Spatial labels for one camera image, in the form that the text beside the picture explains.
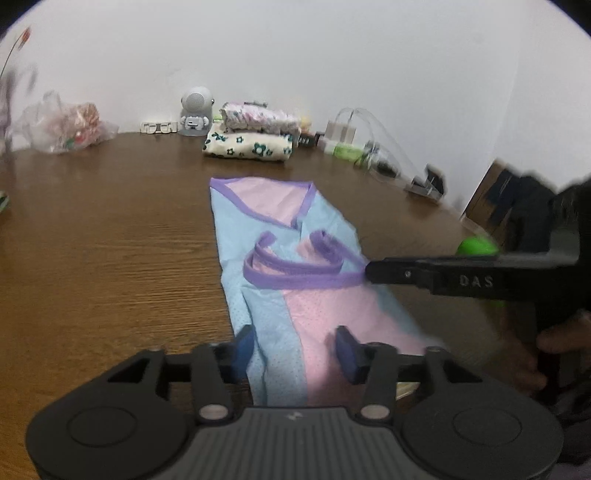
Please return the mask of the pink blue purple mesh garment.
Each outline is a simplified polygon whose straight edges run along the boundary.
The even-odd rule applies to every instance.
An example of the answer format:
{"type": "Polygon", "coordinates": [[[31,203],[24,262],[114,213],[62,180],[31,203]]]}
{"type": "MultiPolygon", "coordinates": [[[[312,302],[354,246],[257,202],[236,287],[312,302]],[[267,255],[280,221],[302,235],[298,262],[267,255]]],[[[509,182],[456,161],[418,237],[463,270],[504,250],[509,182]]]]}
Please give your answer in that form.
{"type": "Polygon", "coordinates": [[[356,229],[311,182],[209,182],[221,285],[233,330],[252,326],[252,399],[271,407],[348,405],[335,330],[422,355],[425,335],[384,285],[365,278],[356,229]]]}

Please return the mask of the black phone holder stand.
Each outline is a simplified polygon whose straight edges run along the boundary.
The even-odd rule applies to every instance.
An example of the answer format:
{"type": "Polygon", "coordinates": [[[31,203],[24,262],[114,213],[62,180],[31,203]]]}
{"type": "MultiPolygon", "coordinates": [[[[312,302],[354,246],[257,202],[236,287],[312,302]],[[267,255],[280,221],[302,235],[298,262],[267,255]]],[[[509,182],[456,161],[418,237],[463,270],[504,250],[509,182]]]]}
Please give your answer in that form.
{"type": "Polygon", "coordinates": [[[440,204],[446,194],[445,176],[440,169],[427,164],[425,178],[415,177],[405,186],[405,191],[415,197],[440,204]]]}

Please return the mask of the green transparent box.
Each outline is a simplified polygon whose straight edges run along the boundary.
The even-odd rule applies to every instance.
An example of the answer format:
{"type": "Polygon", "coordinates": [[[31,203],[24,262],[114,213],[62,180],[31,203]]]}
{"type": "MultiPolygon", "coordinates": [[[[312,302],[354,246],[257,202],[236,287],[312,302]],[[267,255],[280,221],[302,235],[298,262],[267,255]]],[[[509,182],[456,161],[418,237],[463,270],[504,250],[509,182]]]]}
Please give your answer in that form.
{"type": "Polygon", "coordinates": [[[363,158],[365,158],[365,150],[356,145],[337,143],[332,150],[332,155],[352,163],[359,163],[363,162],[363,158]]]}

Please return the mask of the white power strip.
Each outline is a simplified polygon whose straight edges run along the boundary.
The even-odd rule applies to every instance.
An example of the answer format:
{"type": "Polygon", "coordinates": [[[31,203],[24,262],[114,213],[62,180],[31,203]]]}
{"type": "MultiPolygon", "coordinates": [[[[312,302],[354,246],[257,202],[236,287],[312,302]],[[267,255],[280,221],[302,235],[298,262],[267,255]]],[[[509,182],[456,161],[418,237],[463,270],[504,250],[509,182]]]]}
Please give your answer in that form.
{"type": "Polygon", "coordinates": [[[318,150],[321,150],[322,153],[333,155],[339,159],[349,162],[363,161],[363,158],[366,156],[363,147],[349,143],[338,142],[325,137],[318,139],[317,148],[318,150]]]}

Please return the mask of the cream green-flower folded cloth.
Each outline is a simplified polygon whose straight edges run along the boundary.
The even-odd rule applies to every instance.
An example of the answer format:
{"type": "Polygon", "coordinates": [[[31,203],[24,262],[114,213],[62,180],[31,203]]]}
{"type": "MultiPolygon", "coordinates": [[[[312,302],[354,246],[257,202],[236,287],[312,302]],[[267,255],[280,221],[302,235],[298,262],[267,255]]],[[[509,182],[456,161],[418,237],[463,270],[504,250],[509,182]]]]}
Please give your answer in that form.
{"type": "Polygon", "coordinates": [[[294,153],[294,136],[212,129],[202,150],[219,158],[284,162],[294,153]]]}

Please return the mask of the right white charger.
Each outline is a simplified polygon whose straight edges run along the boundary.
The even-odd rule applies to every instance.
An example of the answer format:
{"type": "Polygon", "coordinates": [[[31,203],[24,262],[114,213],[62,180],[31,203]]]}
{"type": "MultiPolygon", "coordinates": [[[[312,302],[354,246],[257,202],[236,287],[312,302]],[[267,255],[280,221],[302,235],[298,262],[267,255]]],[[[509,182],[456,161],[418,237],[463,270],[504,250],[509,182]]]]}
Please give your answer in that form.
{"type": "Polygon", "coordinates": [[[346,144],[352,144],[353,139],[356,135],[356,128],[353,127],[351,124],[344,124],[342,126],[341,137],[339,137],[339,141],[346,144]]]}

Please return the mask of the white charger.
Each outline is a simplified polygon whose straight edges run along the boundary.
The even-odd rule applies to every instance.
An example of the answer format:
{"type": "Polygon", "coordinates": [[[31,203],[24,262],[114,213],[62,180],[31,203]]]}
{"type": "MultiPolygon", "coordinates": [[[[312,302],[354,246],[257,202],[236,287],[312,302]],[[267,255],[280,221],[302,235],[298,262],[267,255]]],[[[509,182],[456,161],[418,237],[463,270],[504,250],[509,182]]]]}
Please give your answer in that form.
{"type": "Polygon", "coordinates": [[[356,135],[356,128],[353,127],[351,124],[344,124],[342,126],[341,137],[339,137],[339,141],[346,144],[352,144],[353,139],[356,135]]]}
{"type": "Polygon", "coordinates": [[[344,142],[346,138],[346,130],[348,130],[346,124],[337,121],[329,121],[327,127],[325,127],[325,138],[335,142],[344,142]]]}

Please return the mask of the dark green labelled box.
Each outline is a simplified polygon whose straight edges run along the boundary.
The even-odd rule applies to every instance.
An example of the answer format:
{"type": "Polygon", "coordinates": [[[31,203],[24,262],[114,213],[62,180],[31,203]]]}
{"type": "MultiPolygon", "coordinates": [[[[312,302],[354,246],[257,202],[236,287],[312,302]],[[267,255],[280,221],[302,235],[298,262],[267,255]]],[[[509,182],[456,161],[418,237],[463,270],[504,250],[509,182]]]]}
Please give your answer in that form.
{"type": "Polygon", "coordinates": [[[315,148],[318,146],[318,141],[324,136],[324,132],[301,132],[298,136],[297,146],[301,148],[315,148]]]}

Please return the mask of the left white charger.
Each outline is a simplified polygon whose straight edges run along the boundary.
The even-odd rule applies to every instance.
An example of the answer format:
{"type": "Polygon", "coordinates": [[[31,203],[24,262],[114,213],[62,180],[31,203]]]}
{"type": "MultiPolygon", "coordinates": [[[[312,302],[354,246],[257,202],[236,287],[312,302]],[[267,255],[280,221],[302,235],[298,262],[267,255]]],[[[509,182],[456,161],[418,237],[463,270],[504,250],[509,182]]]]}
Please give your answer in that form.
{"type": "Polygon", "coordinates": [[[335,142],[344,142],[346,138],[346,130],[348,130],[346,124],[337,121],[329,121],[327,127],[325,127],[325,138],[335,142]]]}

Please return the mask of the white letter block ornament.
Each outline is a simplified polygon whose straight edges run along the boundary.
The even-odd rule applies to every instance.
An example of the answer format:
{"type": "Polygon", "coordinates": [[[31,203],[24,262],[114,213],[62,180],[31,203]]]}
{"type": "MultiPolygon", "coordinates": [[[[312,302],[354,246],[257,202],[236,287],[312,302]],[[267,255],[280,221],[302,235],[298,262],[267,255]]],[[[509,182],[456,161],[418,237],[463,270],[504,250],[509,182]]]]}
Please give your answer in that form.
{"type": "Polygon", "coordinates": [[[139,129],[141,134],[147,135],[174,134],[177,131],[178,123],[176,121],[142,122],[139,129]]]}

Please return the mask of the white pink-flower folded cloth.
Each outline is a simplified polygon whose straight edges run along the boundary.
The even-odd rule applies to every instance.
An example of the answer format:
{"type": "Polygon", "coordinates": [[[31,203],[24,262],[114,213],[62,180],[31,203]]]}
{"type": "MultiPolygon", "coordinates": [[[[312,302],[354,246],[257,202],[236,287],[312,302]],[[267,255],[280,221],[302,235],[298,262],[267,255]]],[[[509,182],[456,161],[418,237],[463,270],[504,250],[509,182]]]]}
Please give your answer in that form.
{"type": "Polygon", "coordinates": [[[300,119],[281,110],[247,103],[226,102],[221,107],[223,124],[232,131],[253,131],[270,135],[297,134],[300,119]]]}

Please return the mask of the yellow pink small boxes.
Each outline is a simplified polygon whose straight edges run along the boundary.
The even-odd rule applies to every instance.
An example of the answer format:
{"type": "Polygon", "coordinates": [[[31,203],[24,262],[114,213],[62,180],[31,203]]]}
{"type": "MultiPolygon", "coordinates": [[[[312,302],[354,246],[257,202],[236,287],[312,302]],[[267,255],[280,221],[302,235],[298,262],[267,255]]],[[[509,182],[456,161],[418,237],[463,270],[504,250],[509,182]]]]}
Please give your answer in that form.
{"type": "Polygon", "coordinates": [[[308,117],[298,119],[298,125],[300,126],[301,132],[311,131],[311,119],[308,117]]]}

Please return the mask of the green fabric pouch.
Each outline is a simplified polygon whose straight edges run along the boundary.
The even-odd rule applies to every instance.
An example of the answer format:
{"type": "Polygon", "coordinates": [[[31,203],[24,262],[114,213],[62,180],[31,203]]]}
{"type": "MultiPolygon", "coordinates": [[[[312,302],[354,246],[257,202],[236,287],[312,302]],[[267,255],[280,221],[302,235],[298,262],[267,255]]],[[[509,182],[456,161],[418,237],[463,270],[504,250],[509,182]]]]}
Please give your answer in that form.
{"type": "Polygon", "coordinates": [[[2,212],[9,204],[9,196],[1,191],[0,192],[0,212],[2,212]]]}

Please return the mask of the clear plastic snack bag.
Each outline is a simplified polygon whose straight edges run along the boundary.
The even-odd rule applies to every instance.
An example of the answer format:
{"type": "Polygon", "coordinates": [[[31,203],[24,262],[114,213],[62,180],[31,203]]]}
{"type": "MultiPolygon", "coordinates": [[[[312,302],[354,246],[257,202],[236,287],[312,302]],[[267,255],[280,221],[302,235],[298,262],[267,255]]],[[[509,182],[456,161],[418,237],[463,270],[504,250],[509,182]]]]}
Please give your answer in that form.
{"type": "Polygon", "coordinates": [[[61,154],[111,140],[118,134],[118,126],[103,120],[94,103],[68,103],[50,91],[24,109],[12,125],[12,133],[37,151],[61,154]]]}

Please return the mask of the pink artificial flower bouquet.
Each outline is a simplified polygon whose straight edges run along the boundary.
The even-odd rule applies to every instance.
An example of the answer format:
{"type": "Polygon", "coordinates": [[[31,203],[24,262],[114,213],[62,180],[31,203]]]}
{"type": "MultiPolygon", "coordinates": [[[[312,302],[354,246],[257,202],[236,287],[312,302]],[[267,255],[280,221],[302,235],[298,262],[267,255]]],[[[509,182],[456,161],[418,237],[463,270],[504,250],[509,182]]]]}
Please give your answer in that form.
{"type": "Polygon", "coordinates": [[[27,26],[13,41],[1,68],[1,88],[12,95],[19,85],[24,85],[29,94],[35,86],[37,68],[33,64],[19,66],[16,56],[23,50],[32,35],[32,27],[27,26]]]}

